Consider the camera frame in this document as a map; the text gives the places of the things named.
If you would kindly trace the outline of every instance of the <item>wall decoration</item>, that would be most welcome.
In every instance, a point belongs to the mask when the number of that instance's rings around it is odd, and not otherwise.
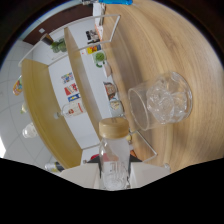
[[[72,72],[61,76],[61,81],[64,84],[71,81],[71,80],[74,80],[74,76],[73,76]]]
[[[81,98],[80,93],[77,93],[75,95],[72,95],[72,96],[68,97],[68,102],[71,102],[73,100],[77,100],[79,98]]]
[[[22,76],[13,85],[13,94],[18,96],[23,91]]]
[[[117,88],[111,82],[103,82],[103,84],[104,84],[104,87],[105,87],[106,95],[108,96],[108,99],[111,100],[112,98],[115,97],[115,94],[117,92]]]
[[[86,36],[88,40],[96,40],[99,39],[98,33],[95,29],[86,31]]]
[[[70,86],[65,87],[64,89],[65,89],[65,93],[67,96],[78,91],[78,88],[75,83],[71,84]]]

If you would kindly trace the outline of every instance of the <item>plastic container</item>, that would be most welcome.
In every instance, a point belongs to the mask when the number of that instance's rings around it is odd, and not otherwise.
[[[24,138],[34,138],[38,136],[37,130],[34,127],[33,123],[31,122],[23,129],[23,137]]]
[[[126,189],[130,148],[126,139],[129,124],[124,118],[106,118],[99,123],[101,178],[106,190]]]
[[[57,173],[64,170],[63,166],[59,162],[47,163],[45,169],[51,173]]]
[[[28,112],[27,105],[25,102],[23,102],[22,109],[20,110],[20,113],[23,114],[23,113],[27,113],[27,112]]]
[[[186,119],[192,93],[186,80],[169,71],[128,90],[133,118],[143,131]]]

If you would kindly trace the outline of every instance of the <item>white wall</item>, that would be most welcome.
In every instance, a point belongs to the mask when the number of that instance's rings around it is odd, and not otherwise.
[[[99,146],[96,146],[96,147],[92,147],[90,149],[83,150],[82,159],[81,159],[80,165],[83,165],[84,164],[83,163],[83,160],[86,160],[88,162],[88,161],[90,161],[90,158],[93,155],[96,155],[96,154],[99,154]]]
[[[79,48],[87,45],[86,31],[95,29],[95,19],[90,19],[81,23],[73,24],[69,26],[69,30],[73,35]],[[103,68],[98,68],[94,62],[92,55],[81,54],[84,68],[86,70],[89,83],[92,88],[93,95],[95,97],[97,106],[100,110],[102,118],[112,117],[112,114],[109,110],[109,100],[105,92],[105,87],[103,82],[111,82],[114,84],[114,81],[111,76],[108,78],[103,72]]]
[[[64,30],[60,30],[57,33],[51,35],[53,40],[57,40],[64,36]],[[40,42],[38,46],[33,50],[33,60],[49,65],[53,62],[51,59],[52,49],[44,42]]]
[[[13,94],[13,85],[21,75],[19,61],[33,46],[18,40],[9,51],[0,70],[0,137],[5,146],[4,158],[35,165],[44,169],[52,155],[40,137],[25,139],[22,130],[31,121],[28,113],[21,114],[23,93]]]

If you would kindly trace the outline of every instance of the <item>wooden tabletop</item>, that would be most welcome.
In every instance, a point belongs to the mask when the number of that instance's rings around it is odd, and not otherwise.
[[[224,155],[224,72],[208,41],[194,25],[171,9],[153,2],[106,5],[106,14],[120,14],[113,40],[103,45],[113,79],[131,129],[128,89],[168,70],[181,74],[193,95],[190,116],[176,124],[142,132],[157,157],[149,163],[168,163],[171,172],[222,158]],[[104,18],[104,38],[114,21]],[[138,158],[152,156],[140,138],[133,136]]]
[[[79,166],[81,147],[65,118],[54,118],[54,114],[60,112],[61,108],[53,90],[48,65],[23,60],[22,82],[29,115],[45,146],[65,169]]]

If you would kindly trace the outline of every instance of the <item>green object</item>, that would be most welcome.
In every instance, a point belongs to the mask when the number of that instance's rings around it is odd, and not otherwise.
[[[98,65],[98,63],[96,64],[96,66],[97,66],[98,68],[102,68],[102,67],[103,67],[102,65]]]
[[[51,44],[51,49],[54,49],[57,46],[58,46],[58,42],[55,41]]]
[[[54,53],[58,53],[59,51],[66,52],[67,48],[64,38],[61,38],[59,41],[54,41],[51,44],[51,49],[53,50]]]
[[[59,51],[60,51],[60,50],[58,49],[58,46],[56,46],[56,47],[53,48],[53,52],[54,52],[54,53],[58,53]]]
[[[103,54],[103,53],[97,53],[97,54],[96,54],[96,60],[97,60],[98,62],[100,62],[100,61],[104,61],[104,59],[105,59],[105,57],[104,57],[104,54]]]
[[[58,49],[62,52],[66,52],[67,51],[67,48],[66,48],[66,45],[65,45],[65,42],[61,42],[58,44]]]

